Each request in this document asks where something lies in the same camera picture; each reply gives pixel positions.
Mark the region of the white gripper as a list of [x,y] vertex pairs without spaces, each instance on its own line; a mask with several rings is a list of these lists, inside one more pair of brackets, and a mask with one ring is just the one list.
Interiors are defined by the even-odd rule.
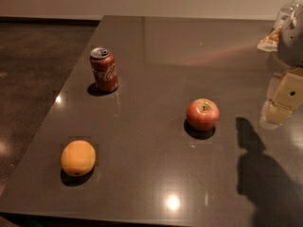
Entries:
[[259,120],[267,130],[282,126],[303,103],[303,0],[290,0],[282,6],[273,28],[258,43],[258,50],[278,51],[286,64],[300,67],[272,75]]

